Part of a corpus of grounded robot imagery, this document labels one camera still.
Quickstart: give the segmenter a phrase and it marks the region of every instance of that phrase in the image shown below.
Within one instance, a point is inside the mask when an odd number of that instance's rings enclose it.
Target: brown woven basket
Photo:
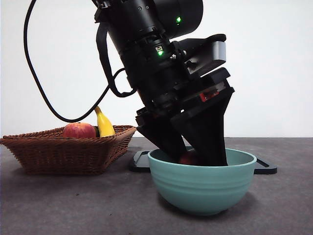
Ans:
[[[136,128],[114,126],[114,136],[62,138],[64,127],[28,134],[3,136],[5,145],[27,174],[99,175],[128,148]]]

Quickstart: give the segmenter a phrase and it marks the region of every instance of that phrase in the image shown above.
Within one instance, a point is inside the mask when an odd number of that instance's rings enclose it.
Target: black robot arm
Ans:
[[[202,0],[98,0],[97,46],[111,90],[118,97],[138,91],[138,131],[178,161],[184,136],[202,165],[227,165],[224,113],[234,92],[225,68],[224,34],[170,39],[194,31]],[[125,66],[131,93],[117,91],[108,58],[107,33]]]

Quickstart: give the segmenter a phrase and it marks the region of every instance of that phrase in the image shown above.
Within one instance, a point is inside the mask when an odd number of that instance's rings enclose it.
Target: banana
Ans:
[[[101,109],[98,106],[94,110],[97,114],[100,137],[114,135],[115,131],[110,120],[101,112]]]

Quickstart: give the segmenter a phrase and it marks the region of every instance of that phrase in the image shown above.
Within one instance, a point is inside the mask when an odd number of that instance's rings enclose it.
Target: teal ceramic bowl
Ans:
[[[247,192],[256,157],[226,149],[228,166],[176,164],[160,149],[149,152],[153,181],[162,197],[190,214],[213,215],[237,204]]]

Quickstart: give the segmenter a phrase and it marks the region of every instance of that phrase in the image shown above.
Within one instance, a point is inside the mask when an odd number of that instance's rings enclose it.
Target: white wall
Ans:
[[[28,69],[23,22],[30,0],[1,1],[1,136],[60,127]],[[200,27],[182,38],[227,35],[227,63],[236,92],[225,115],[229,137],[313,137],[313,1],[204,0]],[[90,0],[38,0],[30,20],[29,51],[55,109],[82,115],[107,82],[95,44]],[[122,67],[109,42],[112,69]],[[125,74],[121,91],[130,90]],[[111,92],[100,103],[113,124],[136,125],[137,94]],[[84,120],[96,124],[95,114]]]

